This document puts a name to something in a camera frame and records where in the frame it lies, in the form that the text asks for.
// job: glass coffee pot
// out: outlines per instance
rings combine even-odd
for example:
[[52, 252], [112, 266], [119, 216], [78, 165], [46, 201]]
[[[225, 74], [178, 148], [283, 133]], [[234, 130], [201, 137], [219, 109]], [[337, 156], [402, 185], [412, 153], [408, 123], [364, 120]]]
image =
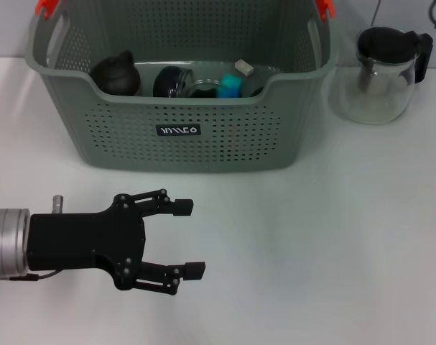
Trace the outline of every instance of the glass coffee pot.
[[372, 27], [358, 36], [360, 68], [339, 68], [330, 103], [364, 124], [385, 124], [408, 107], [414, 86], [425, 78], [433, 48], [428, 34]]

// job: blue object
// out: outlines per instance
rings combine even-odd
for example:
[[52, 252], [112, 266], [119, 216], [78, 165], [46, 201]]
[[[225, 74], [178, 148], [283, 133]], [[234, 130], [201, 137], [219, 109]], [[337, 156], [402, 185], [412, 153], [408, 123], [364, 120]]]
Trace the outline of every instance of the blue object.
[[226, 74], [221, 80], [222, 87], [218, 89], [218, 98], [240, 98], [243, 81], [233, 75]]

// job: basket handle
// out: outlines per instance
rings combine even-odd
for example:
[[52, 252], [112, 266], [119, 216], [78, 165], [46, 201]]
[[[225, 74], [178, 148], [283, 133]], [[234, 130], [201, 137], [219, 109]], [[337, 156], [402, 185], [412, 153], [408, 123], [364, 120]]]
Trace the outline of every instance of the basket handle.
[[63, 0], [40, 0], [36, 15], [32, 19], [29, 30], [29, 39], [25, 59], [27, 64], [33, 70], [43, 73], [48, 70], [47, 51], [52, 39], [53, 33], [63, 18], [63, 30], [57, 38], [56, 46], [66, 34], [66, 27], [69, 27], [69, 18], [65, 10], [65, 1]]

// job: coffee pot black lid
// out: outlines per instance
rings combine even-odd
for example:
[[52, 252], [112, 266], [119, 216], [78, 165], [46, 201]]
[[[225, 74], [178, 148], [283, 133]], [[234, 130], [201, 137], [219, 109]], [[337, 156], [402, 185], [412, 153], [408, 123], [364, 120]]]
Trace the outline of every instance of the coffee pot black lid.
[[419, 54], [419, 36], [388, 27], [372, 27], [358, 38], [358, 52], [365, 58], [382, 63], [408, 63]]

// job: orange basket handle clip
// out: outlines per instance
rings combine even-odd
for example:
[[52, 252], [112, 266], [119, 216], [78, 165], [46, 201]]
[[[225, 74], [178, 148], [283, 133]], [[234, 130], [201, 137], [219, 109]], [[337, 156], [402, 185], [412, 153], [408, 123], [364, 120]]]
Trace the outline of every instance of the orange basket handle clip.
[[44, 14], [44, 18], [49, 19], [52, 16], [56, 6], [58, 5], [58, 1], [59, 0], [39, 0], [36, 6], [36, 16], [40, 14], [40, 10], [42, 9], [42, 7], [45, 7], [46, 11]]
[[330, 12], [330, 17], [335, 17], [335, 8], [333, 0], [315, 0], [317, 8], [320, 13], [320, 18], [323, 22], [326, 22], [326, 11]]

